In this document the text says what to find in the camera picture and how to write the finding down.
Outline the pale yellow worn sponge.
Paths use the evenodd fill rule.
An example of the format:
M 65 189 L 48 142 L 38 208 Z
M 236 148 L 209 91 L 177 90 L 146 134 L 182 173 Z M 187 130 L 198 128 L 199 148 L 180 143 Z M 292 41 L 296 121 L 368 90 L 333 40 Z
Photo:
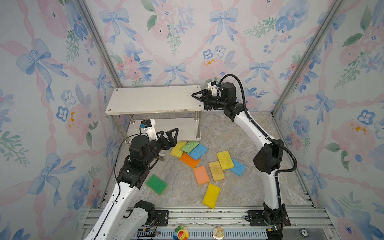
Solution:
M 210 168 L 214 182 L 218 182 L 225 179 L 225 175 L 219 161 L 210 162 L 209 168 Z

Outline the bright yellow sponge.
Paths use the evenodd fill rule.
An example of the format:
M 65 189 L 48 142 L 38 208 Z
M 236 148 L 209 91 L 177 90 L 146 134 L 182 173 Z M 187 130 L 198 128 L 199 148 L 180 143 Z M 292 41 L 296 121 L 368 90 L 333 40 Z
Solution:
M 229 170 L 235 167 L 229 151 L 223 151 L 217 153 L 217 157 L 222 170 Z

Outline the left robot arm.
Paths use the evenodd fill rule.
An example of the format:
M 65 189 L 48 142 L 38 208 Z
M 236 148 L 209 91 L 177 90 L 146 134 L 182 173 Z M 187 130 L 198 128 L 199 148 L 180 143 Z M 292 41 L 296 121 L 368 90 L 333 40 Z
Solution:
M 139 201 L 127 218 L 127 207 L 139 192 L 150 170 L 163 150 L 177 144 L 179 130 L 155 132 L 145 128 L 144 134 L 136 134 L 131 140 L 129 155 L 116 176 L 113 193 L 96 224 L 86 236 L 87 240 L 130 240 L 140 227 L 155 223 L 155 206 Z

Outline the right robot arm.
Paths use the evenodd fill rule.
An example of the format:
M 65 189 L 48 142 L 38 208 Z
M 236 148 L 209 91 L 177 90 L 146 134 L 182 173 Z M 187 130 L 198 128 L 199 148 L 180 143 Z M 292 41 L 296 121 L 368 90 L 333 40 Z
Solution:
M 193 93 L 192 97 L 203 103 L 206 111 L 221 110 L 251 138 L 259 150 L 254 165 L 263 174 L 265 191 L 262 219 L 273 229 L 282 230 L 286 224 L 286 207 L 282 200 L 279 174 L 296 170 L 295 156 L 281 139 L 268 134 L 251 116 L 246 107 L 244 89 L 242 102 L 237 101 L 237 90 L 232 83 L 214 85 L 207 90 Z

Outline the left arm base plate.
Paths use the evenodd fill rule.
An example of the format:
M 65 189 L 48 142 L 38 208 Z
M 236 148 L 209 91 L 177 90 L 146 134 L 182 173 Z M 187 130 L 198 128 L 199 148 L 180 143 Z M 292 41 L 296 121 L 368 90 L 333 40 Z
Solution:
M 123 215 L 124 219 L 127 219 L 130 223 L 141 223 L 141 227 L 166 227 L 169 221 L 168 210 L 150 210 L 147 211 L 142 208 L 134 208 L 130 211 L 126 211 Z

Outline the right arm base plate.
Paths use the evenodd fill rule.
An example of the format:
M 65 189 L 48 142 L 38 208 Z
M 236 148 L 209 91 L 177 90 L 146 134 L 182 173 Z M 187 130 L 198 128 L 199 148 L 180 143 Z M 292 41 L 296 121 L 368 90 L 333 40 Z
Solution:
M 281 214 L 262 210 L 249 210 L 244 217 L 251 227 L 277 227 L 281 223 Z

